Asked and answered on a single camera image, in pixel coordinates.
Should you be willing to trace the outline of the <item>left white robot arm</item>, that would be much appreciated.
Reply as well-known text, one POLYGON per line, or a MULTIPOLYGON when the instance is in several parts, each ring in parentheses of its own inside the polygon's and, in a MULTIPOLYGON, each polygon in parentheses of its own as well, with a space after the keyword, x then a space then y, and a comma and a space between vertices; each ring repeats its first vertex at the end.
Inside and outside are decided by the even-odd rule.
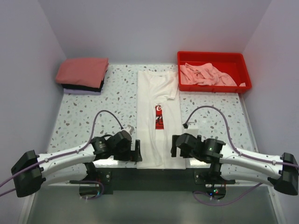
POLYGON ((117 161, 141 162, 140 140, 131 150, 132 137, 127 130, 115 135, 92 138, 87 144, 61 152, 36 154, 26 152, 12 167, 17 197, 36 193, 43 186, 59 182, 97 183, 100 175, 95 161, 113 157, 117 161))

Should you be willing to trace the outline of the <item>white printed t shirt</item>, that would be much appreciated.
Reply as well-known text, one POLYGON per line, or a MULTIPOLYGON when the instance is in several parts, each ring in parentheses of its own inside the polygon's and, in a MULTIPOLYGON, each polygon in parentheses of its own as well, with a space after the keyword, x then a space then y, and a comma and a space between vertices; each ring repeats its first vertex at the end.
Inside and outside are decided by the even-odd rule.
POLYGON ((185 169, 184 158, 171 156, 173 135, 183 133, 177 72, 138 71, 136 108, 137 168, 185 169))

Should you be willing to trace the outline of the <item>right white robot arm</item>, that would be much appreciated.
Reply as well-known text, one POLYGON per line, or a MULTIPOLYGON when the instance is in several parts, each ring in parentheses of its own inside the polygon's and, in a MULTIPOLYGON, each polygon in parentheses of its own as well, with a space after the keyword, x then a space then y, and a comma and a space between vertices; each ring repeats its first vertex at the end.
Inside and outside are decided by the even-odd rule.
POLYGON ((244 180, 272 186, 286 195, 299 193, 299 165, 290 153, 275 156, 246 152, 221 140, 202 140, 200 135, 184 133, 173 135, 171 156, 209 164, 200 177, 210 184, 244 180))

